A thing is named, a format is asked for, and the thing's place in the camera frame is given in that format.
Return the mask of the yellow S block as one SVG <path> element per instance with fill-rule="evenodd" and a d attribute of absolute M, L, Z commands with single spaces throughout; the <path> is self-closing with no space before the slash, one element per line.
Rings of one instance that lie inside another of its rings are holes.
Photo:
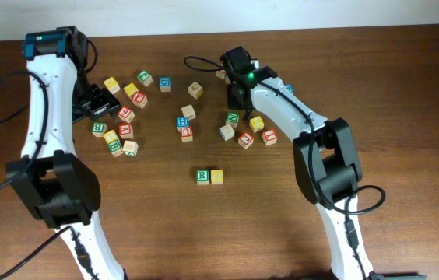
<path fill-rule="evenodd" d="M 222 170 L 211 170 L 211 184 L 222 184 L 223 183 L 223 171 Z"/>

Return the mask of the green R block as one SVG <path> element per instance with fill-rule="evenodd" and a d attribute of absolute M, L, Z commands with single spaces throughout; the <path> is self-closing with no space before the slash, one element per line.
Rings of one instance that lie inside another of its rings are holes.
<path fill-rule="evenodd" d="M 197 170 L 196 171 L 196 182 L 198 185 L 209 184 L 209 171 L 208 170 Z"/>

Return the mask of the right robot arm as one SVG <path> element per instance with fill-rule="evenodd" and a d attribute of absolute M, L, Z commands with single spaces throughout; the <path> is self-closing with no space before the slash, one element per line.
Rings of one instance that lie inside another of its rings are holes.
<path fill-rule="evenodd" d="M 376 279 L 363 245 L 358 217 L 358 183 L 363 177 L 349 124 L 315 113 L 298 100 L 278 74 L 258 67 L 242 47 L 220 58 L 230 78 L 228 107 L 263 113 L 293 143 L 297 184 L 318 209 L 331 251 L 334 279 Z"/>

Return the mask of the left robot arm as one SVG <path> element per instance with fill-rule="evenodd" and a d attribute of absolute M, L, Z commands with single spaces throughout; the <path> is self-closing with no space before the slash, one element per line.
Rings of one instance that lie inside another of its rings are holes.
<path fill-rule="evenodd" d="M 20 159 L 6 175 L 30 214 L 59 233 L 85 279 L 125 279 L 102 230 L 97 176 L 76 156 L 73 107 L 90 104 L 97 86 L 85 68 L 88 40 L 75 26 L 29 33 L 22 45 L 30 112 Z"/>

